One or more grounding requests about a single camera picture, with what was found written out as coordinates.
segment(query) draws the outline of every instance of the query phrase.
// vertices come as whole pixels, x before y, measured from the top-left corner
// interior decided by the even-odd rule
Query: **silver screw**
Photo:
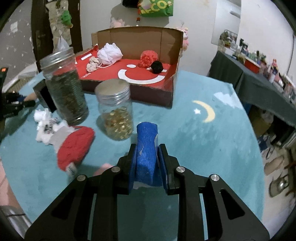
[[[185,171],[185,167],[177,167],[176,168],[177,172],[184,172]]]
[[[112,168],[111,168],[111,171],[112,171],[112,172],[119,172],[119,171],[120,171],[120,167],[117,167],[117,166],[112,167]]]
[[[217,182],[217,181],[219,181],[220,177],[219,177],[217,174],[213,174],[213,175],[211,176],[211,179],[212,179],[213,181]]]
[[[82,181],[84,181],[85,180],[85,175],[79,175],[78,177],[77,177],[77,181],[79,181],[79,182],[82,182]]]

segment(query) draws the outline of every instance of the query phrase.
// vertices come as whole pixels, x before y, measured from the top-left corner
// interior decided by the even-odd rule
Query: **dark brown door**
[[[69,12],[72,16],[73,28],[70,29],[72,47],[74,52],[80,52],[82,48],[80,29],[80,0],[69,0]],[[37,67],[40,70],[39,61],[53,52],[52,32],[49,24],[47,0],[33,0],[31,13],[32,43]]]

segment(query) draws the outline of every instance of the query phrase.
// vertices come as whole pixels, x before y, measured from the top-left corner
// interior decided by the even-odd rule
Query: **green bag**
[[[139,6],[140,15],[150,18],[171,17],[173,10],[174,0],[143,0],[141,6]]]

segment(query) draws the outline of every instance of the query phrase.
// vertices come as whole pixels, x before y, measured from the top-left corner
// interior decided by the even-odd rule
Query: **tall glass jar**
[[[73,48],[48,55],[40,60],[40,66],[61,118],[70,126],[81,124],[89,110],[75,67]]]
[[[95,89],[106,134],[113,140],[125,140],[133,132],[133,110],[129,83],[121,79],[105,80]]]

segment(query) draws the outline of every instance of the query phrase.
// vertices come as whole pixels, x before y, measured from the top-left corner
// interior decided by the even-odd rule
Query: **dark green tablecloth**
[[[267,110],[296,128],[296,107],[262,74],[255,74],[231,56],[217,52],[209,77],[231,83],[241,102]]]

